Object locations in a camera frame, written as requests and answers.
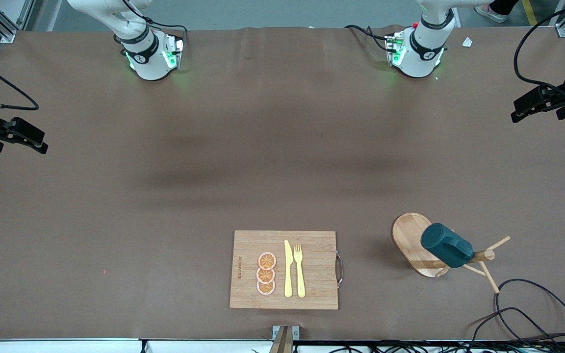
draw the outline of brown table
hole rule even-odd
[[[509,118],[532,88],[512,72],[525,31],[457,29],[423,79],[347,29],[200,31],[158,82],[128,69],[111,33],[18,33],[0,73],[41,109],[0,116],[31,121],[50,149],[0,154],[0,338],[259,338],[276,324],[305,339],[471,337],[489,284],[415,273],[390,238],[404,212],[478,249],[511,235],[496,280],[565,300],[565,122]],[[565,39],[536,31],[521,64],[561,82]],[[2,83],[0,102],[25,103]],[[236,229],[335,230],[340,309],[230,309]],[[565,331],[542,293],[503,295]],[[510,336],[492,323],[480,338]]]

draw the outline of black pants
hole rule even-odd
[[[509,14],[520,0],[495,0],[489,8],[497,14]]]

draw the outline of shoe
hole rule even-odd
[[[475,11],[477,11],[477,13],[481,16],[487,17],[496,23],[503,23],[509,17],[506,14],[495,13],[492,9],[489,8],[489,5],[475,7]]]

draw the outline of cutting board handle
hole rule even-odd
[[[337,255],[337,263],[339,263],[339,280],[337,281],[337,288],[339,288],[339,286],[341,286],[341,282],[343,281],[343,259],[341,259],[341,256],[339,255],[339,250],[335,250],[334,252]],[[334,266],[334,273],[335,275],[337,274],[336,264]]]

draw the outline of knife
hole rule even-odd
[[[284,241],[284,295],[291,298],[293,292],[291,290],[291,264],[293,263],[293,252],[291,252],[291,245],[289,240]]]

